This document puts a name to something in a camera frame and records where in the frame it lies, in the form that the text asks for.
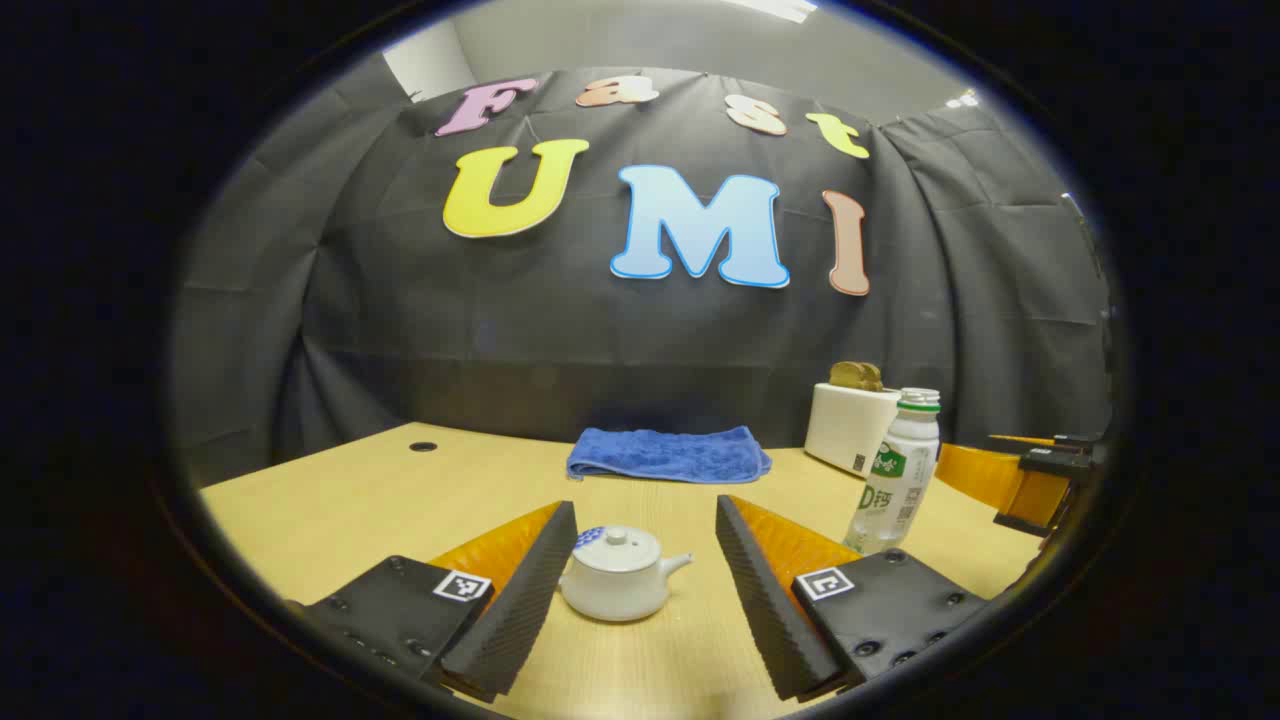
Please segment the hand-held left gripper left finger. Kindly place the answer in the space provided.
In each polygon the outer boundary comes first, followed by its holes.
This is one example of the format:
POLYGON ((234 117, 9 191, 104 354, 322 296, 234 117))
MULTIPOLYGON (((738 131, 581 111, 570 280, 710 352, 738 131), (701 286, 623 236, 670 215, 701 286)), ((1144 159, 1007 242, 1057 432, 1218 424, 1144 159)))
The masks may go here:
POLYGON ((428 562, 388 556, 291 609, 412 682, 492 702, 527 661, 577 537, 575 506, 562 500, 428 562))

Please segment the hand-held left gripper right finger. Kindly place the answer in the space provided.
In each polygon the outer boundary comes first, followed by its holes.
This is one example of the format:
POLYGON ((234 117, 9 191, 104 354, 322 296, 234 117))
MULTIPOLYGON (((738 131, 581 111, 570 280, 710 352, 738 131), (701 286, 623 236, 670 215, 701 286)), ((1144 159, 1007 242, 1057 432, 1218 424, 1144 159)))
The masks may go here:
POLYGON ((905 551, 860 555, 735 495, 716 501, 716 536, 781 700, 881 676, 987 605, 905 551))

